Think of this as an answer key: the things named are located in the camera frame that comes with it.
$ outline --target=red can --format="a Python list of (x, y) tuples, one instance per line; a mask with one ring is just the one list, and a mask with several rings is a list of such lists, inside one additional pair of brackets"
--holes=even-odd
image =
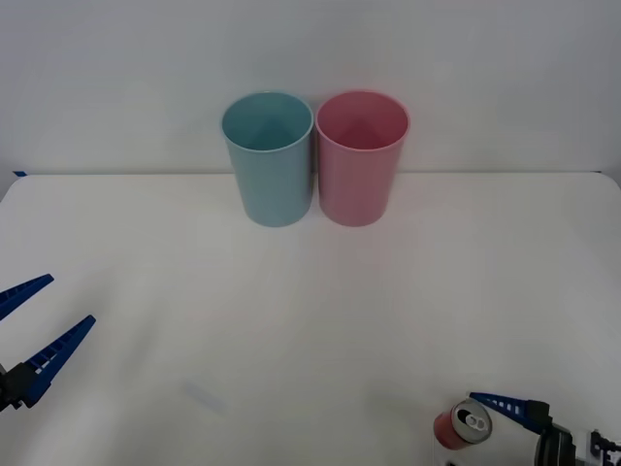
[(446, 449), (464, 449), (489, 439), (492, 419), (475, 400), (464, 400), (436, 417), (434, 434)]

